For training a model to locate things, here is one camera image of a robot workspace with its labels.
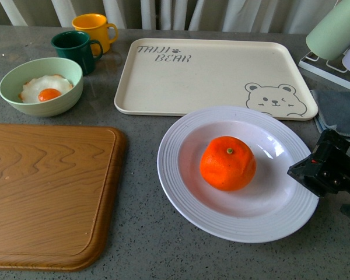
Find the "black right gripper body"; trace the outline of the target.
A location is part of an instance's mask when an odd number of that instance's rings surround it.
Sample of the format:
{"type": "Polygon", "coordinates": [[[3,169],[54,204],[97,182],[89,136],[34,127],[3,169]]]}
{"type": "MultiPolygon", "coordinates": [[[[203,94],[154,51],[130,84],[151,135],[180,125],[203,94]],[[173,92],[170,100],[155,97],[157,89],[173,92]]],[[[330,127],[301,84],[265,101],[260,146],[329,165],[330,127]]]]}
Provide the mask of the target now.
{"type": "MultiPolygon", "coordinates": [[[[318,197],[350,195],[350,142],[333,129],[323,131],[311,154],[290,166],[287,174],[318,197]]],[[[350,204],[340,211],[350,219],[350,204]]]]}

